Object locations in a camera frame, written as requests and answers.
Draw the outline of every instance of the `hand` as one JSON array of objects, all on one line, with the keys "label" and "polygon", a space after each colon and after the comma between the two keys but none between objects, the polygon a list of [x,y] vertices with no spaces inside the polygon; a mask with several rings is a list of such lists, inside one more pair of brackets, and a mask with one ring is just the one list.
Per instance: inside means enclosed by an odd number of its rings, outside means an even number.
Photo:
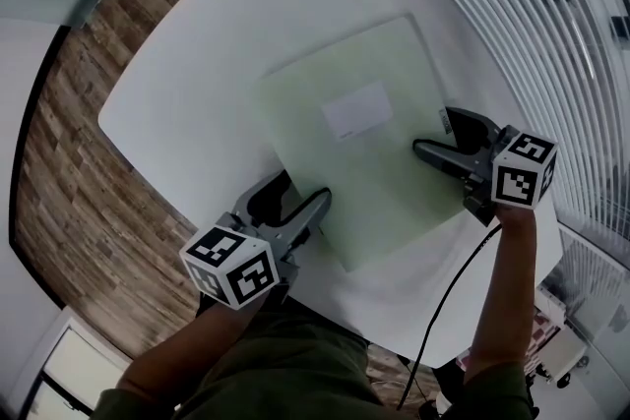
[{"label": "hand", "polygon": [[499,205],[496,217],[504,229],[536,227],[536,215],[533,210]]}]

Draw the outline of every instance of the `white label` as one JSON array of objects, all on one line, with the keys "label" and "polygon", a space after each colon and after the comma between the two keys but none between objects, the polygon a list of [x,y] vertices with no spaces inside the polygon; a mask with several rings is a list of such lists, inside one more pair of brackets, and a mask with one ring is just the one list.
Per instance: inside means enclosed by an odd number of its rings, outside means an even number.
[{"label": "white label", "polygon": [[386,123],[394,115],[383,83],[365,86],[326,103],[322,112],[338,142]]}]

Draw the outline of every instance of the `wooden floor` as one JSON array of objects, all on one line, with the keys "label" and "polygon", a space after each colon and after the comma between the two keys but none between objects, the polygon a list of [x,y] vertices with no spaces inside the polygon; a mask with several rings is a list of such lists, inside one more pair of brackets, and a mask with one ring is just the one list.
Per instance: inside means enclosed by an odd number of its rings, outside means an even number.
[{"label": "wooden floor", "polygon": [[[66,304],[132,357],[194,316],[198,295],[177,251],[195,228],[116,151],[96,118],[177,1],[101,0],[70,32],[31,122],[18,189],[19,245]],[[383,359],[373,359],[370,377],[397,384],[399,397],[407,371],[391,354],[372,354]],[[427,393],[436,389],[430,373],[419,379]],[[418,401],[414,388],[409,404]]]}]

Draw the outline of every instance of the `white table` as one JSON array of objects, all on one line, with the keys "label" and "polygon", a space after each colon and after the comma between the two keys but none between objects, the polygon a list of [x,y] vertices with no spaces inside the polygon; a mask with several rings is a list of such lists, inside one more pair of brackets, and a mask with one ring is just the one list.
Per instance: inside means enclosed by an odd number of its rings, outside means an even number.
[{"label": "white table", "polygon": [[[499,71],[451,0],[181,0],[130,63],[99,124],[167,200],[193,223],[207,224],[281,168],[250,118],[247,88],[301,55],[408,13],[430,45],[449,103],[523,126]],[[536,213],[540,282],[562,249],[551,200]],[[446,285],[486,232],[463,211],[352,273],[312,239],[298,252],[292,296],[414,359]],[[440,366],[470,346],[497,243],[495,237],[453,290],[423,363]]]}]

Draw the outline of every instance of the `black cable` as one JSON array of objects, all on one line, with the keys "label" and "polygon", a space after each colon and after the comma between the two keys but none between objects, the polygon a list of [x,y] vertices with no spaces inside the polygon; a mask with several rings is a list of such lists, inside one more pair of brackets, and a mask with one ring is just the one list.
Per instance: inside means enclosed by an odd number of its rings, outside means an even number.
[{"label": "black cable", "polygon": [[431,321],[429,322],[429,325],[426,328],[426,333],[424,334],[424,340],[422,341],[422,346],[420,346],[420,352],[417,354],[417,359],[415,359],[415,363],[413,364],[413,369],[411,370],[411,376],[409,377],[409,381],[407,382],[407,386],[405,387],[405,391],[403,392],[403,397],[401,397],[401,402],[399,402],[398,407],[396,408],[397,410],[400,410],[403,407],[403,404],[405,404],[405,400],[407,399],[407,396],[410,394],[411,385],[413,384],[413,380],[415,380],[415,373],[417,372],[417,367],[420,365],[420,359],[422,358],[422,354],[424,353],[424,347],[426,346],[426,341],[429,338],[429,334],[431,333],[431,328],[433,327],[433,324],[435,324],[435,321],[440,315],[440,311],[442,310],[442,307],[444,306],[444,303],[446,302],[446,298],[448,298],[449,294],[451,293],[451,290],[453,290],[453,287],[455,286],[457,281],[460,279],[460,276],[462,276],[462,273],[464,273],[464,271],[469,266],[469,264],[474,259],[474,257],[479,253],[481,249],[483,249],[483,247],[485,246],[486,243],[488,243],[490,238],[492,238],[495,234],[499,232],[500,229],[501,229],[501,224],[497,225],[494,229],[492,229],[492,231],[490,231],[485,236],[485,238],[481,241],[481,243],[477,245],[476,249],[474,249],[474,252],[466,260],[464,265],[460,268],[460,270],[455,275],[455,278],[453,278],[453,280],[451,281],[448,289],[446,289],[446,292],[444,293],[444,296],[442,296],[440,304],[437,306],[437,309],[435,310],[435,313],[433,314],[433,317],[431,318]]},{"label": "black cable", "polygon": [[[407,368],[407,371],[409,371],[409,374],[410,374],[411,373],[410,365],[406,364],[405,367]],[[415,379],[415,376],[412,376],[412,378],[413,378],[413,381],[415,382],[415,386],[417,387],[418,390],[420,390],[420,393],[422,394],[422,398],[424,399],[424,402],[428,402],[429,399],[427,399],[426,395],[424,395],[424,392],[422,391],[422,388],[420,387],[420,384]]]}]

